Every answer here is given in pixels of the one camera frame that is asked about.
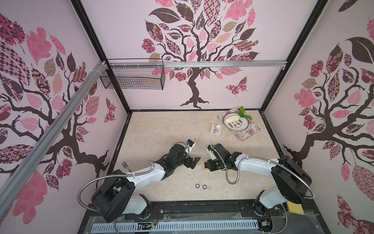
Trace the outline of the clear plastic ring bag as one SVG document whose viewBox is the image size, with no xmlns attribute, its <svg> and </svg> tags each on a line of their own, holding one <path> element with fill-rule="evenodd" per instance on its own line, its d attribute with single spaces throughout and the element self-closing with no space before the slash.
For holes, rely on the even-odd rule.
<svg viewBox="0 0 374 234">
<path fill-rule="evenodd" d="M 213 123 L 211 126 L 210 133 L 212 135 L 220 135 L 222 130 L 222 125 Z"/>
</svg>

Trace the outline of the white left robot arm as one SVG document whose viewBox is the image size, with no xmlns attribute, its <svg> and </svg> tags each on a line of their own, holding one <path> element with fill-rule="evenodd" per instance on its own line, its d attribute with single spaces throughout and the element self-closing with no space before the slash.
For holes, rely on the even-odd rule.
<svg viewBox="0 0 374 234">
<path fill-rule="evenodd" d="M 147 219 L 152 213 L 152 203 L 145 195 L 137 194 L 136 191 L 167 179 L 180 166 L 194 169 L 200 160 L 199 157 L 190 156 L 194 146 L 195 142 L 190 139 L 187 142 L 179 141 L 148 168 L 132 173 L 114 171 L 93 194 L 92 204 L 107 223 L 127 214 Z"/>
</svg>

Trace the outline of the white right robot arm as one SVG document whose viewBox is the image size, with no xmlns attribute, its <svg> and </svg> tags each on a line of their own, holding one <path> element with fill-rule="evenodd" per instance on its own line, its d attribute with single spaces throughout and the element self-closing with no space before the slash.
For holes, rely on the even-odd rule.
<svg viewBox="0 0 374 234">
<path fill-rule="evenodd" d="M 230 153 L 222 144 L 209 145 L 206 149 L 211 159 L 205 162 L 205 168 L 211 172 L 225 171 L 230 185 L 239 182 L 240 172 L 252 172 L 266 176 L 276 185 L 261 191 L 253 201 L 252 209 L 257 216 L 266 214 L 277 205 L 286 202 L 301 204 L 304 199 L 314 199 L 311 189 L 311 177 L 290 157 L 278 159 L 251 157 L 241 152 Z"/>
</svg>

